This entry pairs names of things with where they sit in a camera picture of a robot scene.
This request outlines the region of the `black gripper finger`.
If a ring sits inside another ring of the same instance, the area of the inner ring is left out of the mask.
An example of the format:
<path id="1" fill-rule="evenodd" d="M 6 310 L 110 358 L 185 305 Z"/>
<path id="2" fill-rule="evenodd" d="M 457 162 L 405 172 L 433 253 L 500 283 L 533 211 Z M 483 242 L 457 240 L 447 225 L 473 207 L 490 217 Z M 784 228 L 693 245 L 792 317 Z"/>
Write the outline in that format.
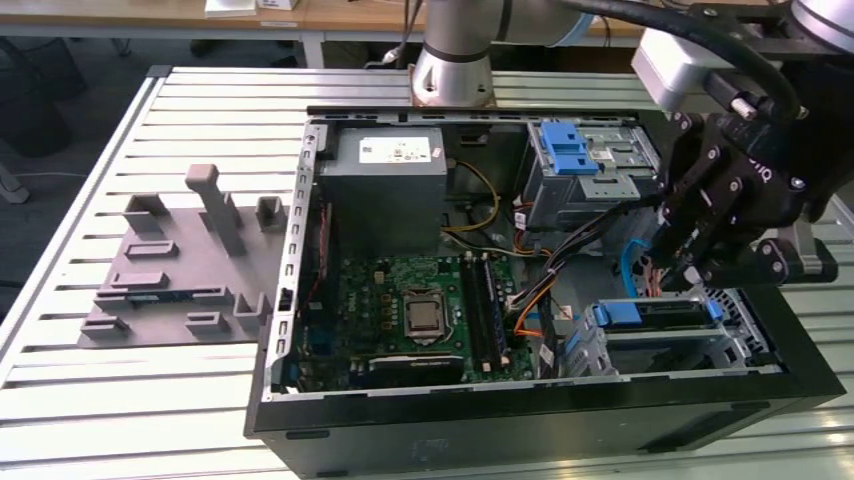
<path id="1" fill-rule="evenodd" d="M 765 239 L 748 250 L 736 263 L 709 261 L 697 271 L 692 283 L 712 289 L 742 288 L 757 285 L 832 283 L 840 265 L 820 239 L 797 245 L 781 238 Z"/>
<path id="2" fill-rule="evenodd" d="M 653 236 L 658 269 L 701 265 L 721 239 L 722 222 L 738 194 L 720 187 L 733 160 L 722 125 L 730 114 L 676 113 L 654 135 L 660 148 L 662 225 Z"/>

